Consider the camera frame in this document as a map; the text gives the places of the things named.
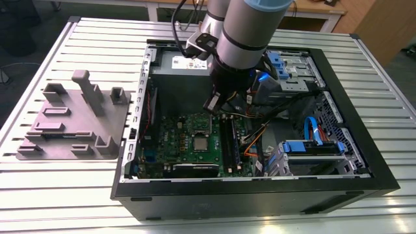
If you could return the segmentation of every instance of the label sticker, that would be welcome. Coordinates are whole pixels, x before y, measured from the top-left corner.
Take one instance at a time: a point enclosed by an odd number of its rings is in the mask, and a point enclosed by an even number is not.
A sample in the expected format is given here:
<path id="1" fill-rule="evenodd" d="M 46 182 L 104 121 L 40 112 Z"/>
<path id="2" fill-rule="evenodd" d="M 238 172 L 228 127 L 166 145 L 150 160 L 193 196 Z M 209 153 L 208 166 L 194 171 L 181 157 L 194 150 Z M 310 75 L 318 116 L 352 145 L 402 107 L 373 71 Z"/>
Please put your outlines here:
<path id="1" fill-rule="evenodd" d="M 200 59 L 190 59 L 182 56 L 174 56 L 172 58 L 172 69 L 193 69 L 193 70 L 206 70 L 206 61 Z"/>
<path id="2" fill-rule="evenodd" d="M 262 169 L 262 164 L 261 164 L 258 161 L 256 161 L 256 167 L 257 167 L 258 171 L 261 171 L 261 169 Z"/>
<path id="3" fill-rule="evenodd" d="M 253 97 L 250 95 L 246 95 L 246 104 L 252 104 Z"/>
<path id="4" fill-rule="evenodd" d="M 265 153 L 269 154 L 270 152 L 273 152 L 273 149 L 274 149 L 274 148 L 273 148 L 272 146 L 268 146 L 266 149 L 265 149 Z"/>

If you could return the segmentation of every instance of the ram slot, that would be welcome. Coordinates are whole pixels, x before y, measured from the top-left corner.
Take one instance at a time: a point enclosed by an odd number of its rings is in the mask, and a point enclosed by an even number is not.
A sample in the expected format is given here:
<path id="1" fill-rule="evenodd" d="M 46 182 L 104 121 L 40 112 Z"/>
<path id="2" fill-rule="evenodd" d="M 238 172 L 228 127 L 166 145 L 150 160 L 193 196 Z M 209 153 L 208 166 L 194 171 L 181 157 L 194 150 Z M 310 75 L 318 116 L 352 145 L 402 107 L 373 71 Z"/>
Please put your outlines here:
<path id="1" fill-rule="evenodd" d="M 234 121 L 230 118 L 220 119 L 220 140 L 224 171 L 232 173 L 238 170 L 241 166 Z"/>

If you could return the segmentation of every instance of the red cable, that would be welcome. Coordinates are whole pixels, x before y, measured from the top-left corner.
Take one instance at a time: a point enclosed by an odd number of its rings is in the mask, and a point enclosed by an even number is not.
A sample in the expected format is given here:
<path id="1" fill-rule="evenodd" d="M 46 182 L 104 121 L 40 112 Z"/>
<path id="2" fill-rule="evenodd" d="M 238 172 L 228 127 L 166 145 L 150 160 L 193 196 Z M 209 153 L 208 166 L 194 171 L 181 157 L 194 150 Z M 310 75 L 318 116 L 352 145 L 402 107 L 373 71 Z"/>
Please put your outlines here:
<path id="1" fill-rule="evenodd" d="M 145 135 L 145 132 L 149 128 L 149 125 L 150 125 L 150 92 L 148 91 L 148 124 L 145 125 L 145 129 L 142 131 L 142 134 L 141 134 L 141 137 L 138 139 L 138 141 L 141 141 L 144 135 Z"/>

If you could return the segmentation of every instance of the power supply label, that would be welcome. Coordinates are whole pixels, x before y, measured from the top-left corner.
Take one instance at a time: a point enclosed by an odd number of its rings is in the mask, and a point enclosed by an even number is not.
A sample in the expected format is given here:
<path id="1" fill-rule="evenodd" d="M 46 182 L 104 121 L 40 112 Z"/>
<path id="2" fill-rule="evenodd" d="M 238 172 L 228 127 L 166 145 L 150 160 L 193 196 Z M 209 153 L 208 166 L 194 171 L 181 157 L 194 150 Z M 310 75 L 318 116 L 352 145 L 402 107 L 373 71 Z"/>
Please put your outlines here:
<path id="1" fill-rule="evenodd" d="M 196 69 L 206 70 L 206 61 L 202 61 L 197 58 L 190 59 L 182 56 L 174 56 L 172 58 L 172 69 Z"/>

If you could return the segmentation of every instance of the table leg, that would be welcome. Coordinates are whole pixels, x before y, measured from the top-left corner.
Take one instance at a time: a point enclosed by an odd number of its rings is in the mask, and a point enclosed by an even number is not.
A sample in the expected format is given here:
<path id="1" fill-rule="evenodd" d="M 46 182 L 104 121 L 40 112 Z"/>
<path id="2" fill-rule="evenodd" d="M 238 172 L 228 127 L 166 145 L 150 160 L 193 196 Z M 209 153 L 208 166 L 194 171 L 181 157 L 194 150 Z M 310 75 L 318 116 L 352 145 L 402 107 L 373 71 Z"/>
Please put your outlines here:
<path id="1" fill-rule="evenodd" d="M 53 8 L 53 11 L 60 11 L 60 2 L 58 1 L 50 1 L 50 5 Z"/>
<path id="2" fill-rule="evenodd" d="M 158 8 L 157 3 L 148 2 L 146 8 L 148 8 L 148 14 L 149 14 L 149 21 L 157 22 L 157 8 Z"/>
<path id="3" fill-rule="evenodd" d="M 326 19 L 321 29 L 320 29 L 320 32 L 321 33 L 330 33 L 337 22 L 338 22 L 338 18 L 340 18 L 340 15 L 330 15 L 329 18 Z"/>

